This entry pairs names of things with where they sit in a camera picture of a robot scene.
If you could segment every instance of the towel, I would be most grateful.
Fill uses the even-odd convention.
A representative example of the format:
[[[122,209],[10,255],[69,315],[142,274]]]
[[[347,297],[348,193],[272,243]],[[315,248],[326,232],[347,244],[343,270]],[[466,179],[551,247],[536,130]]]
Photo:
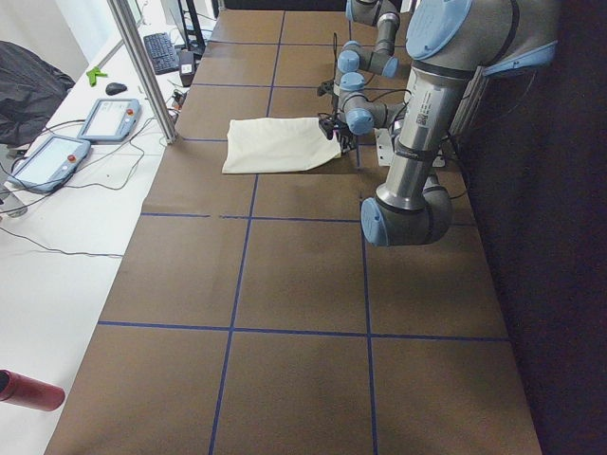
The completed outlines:
[[[327,140],[317,118],[232,120],[223,173],[306,171],[341,155],[335,138]]]

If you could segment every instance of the tablet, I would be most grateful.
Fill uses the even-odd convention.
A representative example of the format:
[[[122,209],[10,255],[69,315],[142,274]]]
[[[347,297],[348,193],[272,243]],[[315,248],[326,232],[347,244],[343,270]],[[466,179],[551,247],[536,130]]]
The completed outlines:
[[[9,176],[9,182],[31,192],[52,192],[72,176],[88,156],[87,140],[51,135]]]
[[[122,142],[133,131],[141,107],[135,99],[99,99],[84,121],[78,139]]]

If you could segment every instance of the keyboard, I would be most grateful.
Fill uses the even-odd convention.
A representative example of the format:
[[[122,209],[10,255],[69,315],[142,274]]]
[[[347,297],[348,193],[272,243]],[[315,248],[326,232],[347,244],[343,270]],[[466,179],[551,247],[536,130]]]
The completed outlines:
[[[179,69],[179,57],[168,33],[144,36],[143,45],[152,61],[154,74],[170,73]]]

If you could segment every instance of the red cylinder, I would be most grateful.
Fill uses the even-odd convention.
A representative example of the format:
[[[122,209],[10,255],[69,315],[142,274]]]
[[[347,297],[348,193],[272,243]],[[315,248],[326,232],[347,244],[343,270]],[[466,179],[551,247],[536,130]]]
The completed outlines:
[[[61,387],[0,370],[0,401],[35,410],[55,410],[65,400]]]

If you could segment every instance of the black mouse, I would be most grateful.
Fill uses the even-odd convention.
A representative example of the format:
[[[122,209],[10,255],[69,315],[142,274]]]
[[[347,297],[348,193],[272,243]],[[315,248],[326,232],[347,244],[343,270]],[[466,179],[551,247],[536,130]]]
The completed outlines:
[[[107,93],[110,97],[112,95],[117,95],[118,93],[122,93],[124,90],[126,90],[126,85],[124,85],[123,83],[119,83],[119,82],[108,83],[107,86],[105,87],[105,93]]]

